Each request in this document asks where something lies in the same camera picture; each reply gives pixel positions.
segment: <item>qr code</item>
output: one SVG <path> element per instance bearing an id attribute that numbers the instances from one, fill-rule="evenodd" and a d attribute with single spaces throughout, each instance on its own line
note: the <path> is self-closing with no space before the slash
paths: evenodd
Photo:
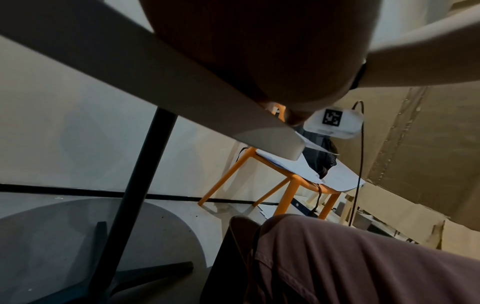
<path id="1" fill-rule="evenodd" d="M 342 111 L 325 109 L 323 124 L 338 127 L 340 125 L 340 120 L 342 119 L 342 113 Z"/>

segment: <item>cable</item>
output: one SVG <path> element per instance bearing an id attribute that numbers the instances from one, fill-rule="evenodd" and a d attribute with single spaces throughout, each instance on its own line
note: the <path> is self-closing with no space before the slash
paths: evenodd
<path id="1" fill-rule="evenodd" d="M 238 153 L 238 157 L 236 158 L 235 163 L 239 161 L 240 153 L 241 153 L 243 150 L 245 150 L 245 149 L 248 149 L 248 146 L 247 146 L 247 147 L 243 147 L 243 148 L 240 150 L 240 152 Z"/>
<path id="2" fill-rule="evenodd" d="M 361 113 L 364 114 L 364 102 L 362 100 L 357 101 L 353 107 L 352 110 L 355 110 L 357 107 L 357 104 L 361 104 Z M 359 189 L 360 189 L 360 181 L 362 180 L 362 170 L 364 168 L 364 123 L 361 124 L 361 150 L 360 150 L 360 171 L 358 173 L 358 184 L 356 185 L 356 192 L 355 192 L 355 198 L 353 199 L 353 207 L 351 209 L 351 216 L 350 216 L 350 221 L 348 221 L 348 225 L 351 226 L 352 222 L 354 220 L 354 214 L 357 209 L 357 198 L 359 196 Z"/>
<path id="3" fill-rule="evenodd" d="M 312 210 L 310 210 L 310 212 L 308 213 L 308 216 L 313 216 L 315 214 L 315 211 L 319 207 L 320 197 L 322 196 L 322 189 L 320 188 L 320 185 L 317 185 L 317 187 L 318 187 L 318 198 L 316 199 L 316 205 Z"/>

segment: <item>black table base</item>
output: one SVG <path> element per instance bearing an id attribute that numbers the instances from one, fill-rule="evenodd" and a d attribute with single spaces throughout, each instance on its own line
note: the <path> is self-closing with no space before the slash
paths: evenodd
<path id="1" fill-rule="evenodd" d="M 82 282 L 52 293 L 30 304 L 106 303 L 116 292 L 161 278 L 190 273 L 191 261 L 117 271 L 120 258 L 144 202 L 177 116 L 157 108 L 120 207 L 107 235 L 107 223 L 95 228 L 90 274 Z"/>

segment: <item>black wristband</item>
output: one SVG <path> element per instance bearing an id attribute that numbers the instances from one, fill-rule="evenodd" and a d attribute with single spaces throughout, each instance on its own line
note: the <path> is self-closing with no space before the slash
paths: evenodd
<path id="1" fill-rule="evenodd" d="M 353 83 L 350 86 L 350 90 L 356 89 L 359 86 L 360 79 L 362 79 L 362 76 L 365 73 L 365 68 L 367 67 L 367 63 L 364 63 L 361 65 L 360 70 L 355 76 L 355 79 L 353 80 Z"/>

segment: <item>orange chair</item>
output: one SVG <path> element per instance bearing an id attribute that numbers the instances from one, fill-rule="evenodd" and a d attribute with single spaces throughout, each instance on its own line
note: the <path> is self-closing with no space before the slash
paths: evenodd
<path id="1" fill-rule="evenodd" d="M 284 121 L 284 112 L 285 112 L 285 107 L 282 105 L 275 105 L 276 107 L 279 108 L 280 114 L 278 118 L 280 118 L 282 121 Z M 210 191 L 208 191 L 205 196 L 198 202 L 199 206 L 202 206 L 220 187 L 225 184 L 225 182 L 238 170 L 240 167 L 245 164 L 245 162 L 249 158 L 254 158 L 257 161 L 261 162 L 262 164 L 267 165 L 268 167 L 272 168 L 278 173 L 281 173 L 285 176 L 285 179 L 281 181 L 277 186 L 275 186 L 272 190 L 267 192 L 264 196 L 262 196 L 258 201 L 253 203 L 253 206 L 256 207 L 258 206 L 261 202 L 266 200 L 268 197 L 270 197 L 272 194 L 277 192 L 280 188 L 288 184 L 288 187 L 286 188 L 285 193 L 281 197 L 280 203 L 278 204 L 274 215 L 277 214 L 284 214 L 289 205 L 290 202 L 293 200 L 294 195 L 296 194 L 297 190 L 299 189 L 300 186 L 307 188 L 311 191 L 318 192 L 319 190 L 321 191 L 322 194 L 331 194 L 330 198 L 325 204 L 325 207 L 322 209 L 320 212 L 320 215 L 318 216 L 319 219 L 326 219 L 327 215 L 329 214 L 330 210 L 333 208 L 335 205 L 335 202 L 338 200 L 341 192 L 338 192 L 336 190 L 333 190 L 325 185 L 318 185 L 312 182 L 309 182 L 302 177 L 291 173 L 283 168 L 279 168 L 275 166 L 274 164 L 270 163 L 268 160 L 263 158 L 262 156 L 258 155 L 257 149 L 253 147 L 249 147 L 245 153 L 238 159 L 238 161 L 227 171 L 227 173 L 221 177 L 221 179 L 213 186 Z"/>

